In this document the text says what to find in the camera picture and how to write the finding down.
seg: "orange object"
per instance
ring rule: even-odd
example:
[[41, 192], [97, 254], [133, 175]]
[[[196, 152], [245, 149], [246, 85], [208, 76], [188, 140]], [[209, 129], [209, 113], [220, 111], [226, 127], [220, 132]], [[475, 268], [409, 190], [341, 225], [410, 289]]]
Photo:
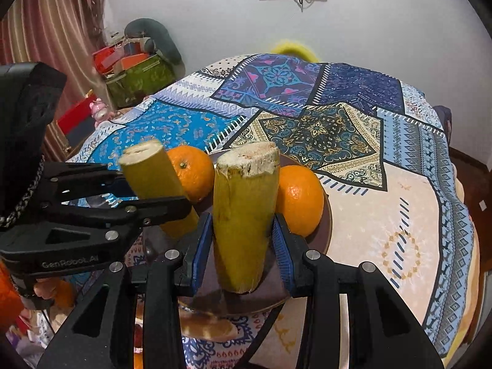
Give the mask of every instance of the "orange object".
[[131, 68], [132, 66], [135, 66], [142, 61], [145, 61], [148, 57], [149, 55], [147, 53], [123, 57], [113, 66], [113, 72], [115, 75], [117, 75], [118, 73], [126, 71], [128, 68]]
[[107, 57], [109, 57], [114, 52], [115, 52], [114, 47], [105, 47], [93, 53], [94, 66], [101, 75], [104, 75], [105, 73], [108, 73], [112, 70], [113, 65], [110, 65], [109, 67], [105, 67], [102, 61], [104, 61]]
[[201, 201], [212, 191], [215, 170], [205, 152], [190, 145], [180, 145], [167, 151], [167, 156], [192, 204]]
[[282, 213], [292, 233], [309, 236], [323, 214], [323, 187], [311, 169], [300, 165], [280, 168], [276, 212]]
[[144, 357], [142, 354], [133, 353], [133, 368], [144, 369]]
[[72, 308], [75, 304], [75, 293], [72, 285], [65, 280], [60, 280], [55, 289], [55, 304], [60, 308]]
[[0, 333], [5, 333], [15, 323], [23, 309], [21, 298], [10, 281], [9, 272], [0, 261]]

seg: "blue paisley pattern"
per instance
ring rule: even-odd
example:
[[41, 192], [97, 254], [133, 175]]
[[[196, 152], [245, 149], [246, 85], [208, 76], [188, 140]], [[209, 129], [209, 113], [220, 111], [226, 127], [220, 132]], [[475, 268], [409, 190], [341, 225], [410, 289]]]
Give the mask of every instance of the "blue paisley pattern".
[[221, 132], [243, 119], [240, 115], [227, 118], [154, 100], [137, 119], [115, 130], [101, 142], [92, 152], [89, 162], [107, 163], [108, 168], [118, 169], [117, 161], [124, 149], [149, 139], [160, 140], [166, 149], [192, 145], [204, 150]]

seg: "tablecloth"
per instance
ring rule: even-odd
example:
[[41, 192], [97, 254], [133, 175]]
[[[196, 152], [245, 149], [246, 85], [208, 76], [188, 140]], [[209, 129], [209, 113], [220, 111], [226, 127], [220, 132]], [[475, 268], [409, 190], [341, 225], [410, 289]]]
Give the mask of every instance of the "tablecloth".
[[[467, 327], [464, 315], [474, 309], [470, 284], [478, 249], [467, 208], [456, 196], [445, 135], [422, 92], [344, 63], [242, 55], [207, 66], [102, 123], [72, 161], [117, 169], [124, 148], [150, 138], [167, 149], [187, 144], [207, 153], [269, 140], [311, 168], [333, 213], [327, 255], [354, 266], [375, 263], [447, 360], [458, 329]], [[340, 367], [347, 367], [342, 306]], [[305, 308], [305, 299], [291, 299], [271, 311], [232, 318], [239, 336], [225, 343], [183, 337], [186, 364], [232, 367], [242, 359], [294, 368]], [[263, 339], [260, 346], [255, 338]]]

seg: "striped curtain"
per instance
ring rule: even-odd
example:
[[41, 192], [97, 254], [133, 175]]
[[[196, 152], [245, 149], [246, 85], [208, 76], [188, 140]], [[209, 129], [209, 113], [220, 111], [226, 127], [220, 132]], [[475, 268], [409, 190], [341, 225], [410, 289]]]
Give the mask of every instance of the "striped curtain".
[[67, 109], [91, 89], [110, 100], [92, 60], [103, 47], [103, 9], [104, 0], [15, 0], [0, 22], [0, 64], [41, 61], [68, 77], [46, 131], [43, 152], [49, 160], [66, 158], [68, 144], [56, 120]]

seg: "pink toy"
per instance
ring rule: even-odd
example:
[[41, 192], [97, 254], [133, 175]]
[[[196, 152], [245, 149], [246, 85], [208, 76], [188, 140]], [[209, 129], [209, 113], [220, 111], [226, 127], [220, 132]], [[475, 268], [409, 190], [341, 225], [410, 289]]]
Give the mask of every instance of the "pink toy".
[[93, 103], [89, 104], [89, 107], [92, 117], [95, 119], [95, 127], [98, 127], [101, 122], [115, 117], [115, 113], [100, 98], [96, 98]]

